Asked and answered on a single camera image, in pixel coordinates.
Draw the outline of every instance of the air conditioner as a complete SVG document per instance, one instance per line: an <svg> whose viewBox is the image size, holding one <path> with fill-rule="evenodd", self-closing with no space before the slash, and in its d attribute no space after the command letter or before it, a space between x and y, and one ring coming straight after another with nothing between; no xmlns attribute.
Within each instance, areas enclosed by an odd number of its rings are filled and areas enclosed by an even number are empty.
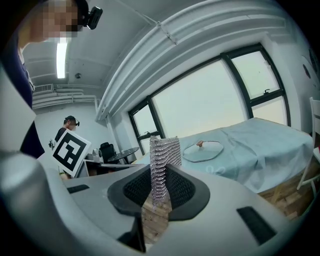
<svg viewBox="0 0 320 256"><path fill-rule="evenodd" d="M54 91L53 83L38 85L35 87L33 91L33 95L49 94L49 93L53 93L53 91Z"/></svg>

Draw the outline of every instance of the white chair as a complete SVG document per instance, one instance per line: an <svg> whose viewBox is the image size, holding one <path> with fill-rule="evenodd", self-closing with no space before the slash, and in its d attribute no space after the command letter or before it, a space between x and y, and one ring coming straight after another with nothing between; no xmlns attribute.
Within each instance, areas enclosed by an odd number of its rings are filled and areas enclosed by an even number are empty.
<svg viewBox="0 0 320 256"><path fill-rule="evenodd" d="M313 147L315 147L316 143L316 133L320 135L320 100L314 100L312 97L310 98L310 104L311 104L311 114L312 114L312 139L313 139ZM317 191L315 187L315 180L320 178L320 174L305 180L306 175L310 169L311 161L312 161L312 156L314 156L318 162L320 163L320 149L318 147L313 149L313 154L310 157L310 160L308 164L306 165L306 168L304 169L304 173L302 175L302 178L299 182L298 187L296 188L297 190L300 189L302 185L311 183L312 186L312 191L314 197L316 197Z"/></svg>

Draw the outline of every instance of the chair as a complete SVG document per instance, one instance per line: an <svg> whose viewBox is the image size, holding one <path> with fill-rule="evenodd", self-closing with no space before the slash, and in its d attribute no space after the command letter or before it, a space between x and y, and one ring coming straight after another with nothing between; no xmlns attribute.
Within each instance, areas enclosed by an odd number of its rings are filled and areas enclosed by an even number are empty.
<svg viewBox="0 0 320 256"><path fill-rule="evenodd" d="M310 104L311 104L311 114L312 114L312 139L313 139L313 148L314 148L316 143L316 133L320 135L320 100L314 100L311 97ZM305 180L311 165L312 156L314 156L320 163L320 147L316 147L313 149L310 160L306 168L304 169L304 173L296 189L299 190L302 185L311 183L313 196L316 197L317 191L316 191L316 186L314 181L320 178L320 174L313 178Z"/></svg>
<svg viewBox="0 0 320 256"><path fill-rule="evenodd" d="M118 164L119 163L119 160L108 162L108 159L110 157L113 157L114 155L116 155L113 144L109 144L108 142L102 143L100 145L99 149L101 150L104 164Z"/></svg>

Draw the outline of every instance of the light blue bed sheet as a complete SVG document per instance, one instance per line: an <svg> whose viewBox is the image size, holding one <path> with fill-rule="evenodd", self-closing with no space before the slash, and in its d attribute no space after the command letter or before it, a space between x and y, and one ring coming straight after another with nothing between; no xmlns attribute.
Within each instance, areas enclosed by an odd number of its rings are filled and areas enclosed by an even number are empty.
<svg viewBox="0 0 320 256"><path fill-rule="evenodd" d="M188 170L223 176L243 184L255 193L271 189L299 174L313 152L308 134L260 118L179 138L181 152L199 141L218 141L224 149L214 159L190 162ZM145 155L136 164L149 164Z"/></svg>

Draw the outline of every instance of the person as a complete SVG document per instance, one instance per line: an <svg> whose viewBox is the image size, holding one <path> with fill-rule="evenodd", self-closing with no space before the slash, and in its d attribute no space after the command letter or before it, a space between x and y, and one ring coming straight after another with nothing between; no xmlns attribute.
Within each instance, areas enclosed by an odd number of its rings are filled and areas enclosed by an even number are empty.
<svg viewBox="0 0 320 256"><path fill-rule="evenodd" d="M38 0L38 3L35 12L16 29L1 54L7 75L30 108L35 87L26 70L23 50L30 43L44 42L49 38L66 38L69 32L79 31L89 12L86 0ZM45 152L34 122L20 151L34 158L39 158Z"/></svg>
<svg viewBox="0 0 320 256"><path fill-rule="evenodd" d="M76 118L75 118L74 116L72 116L72 115L67 116L67 117L64 119L64 121L63 121L63 127L61 127L61 128L58 130L58 132L57 132L54 140L55 140L56 142L58 142L59 139L61 138L61 136L65 133L65 131L66 131L67 129L70 130L70 131L75 131L75 130L76 130L76 127L77 127Z"/></svg>

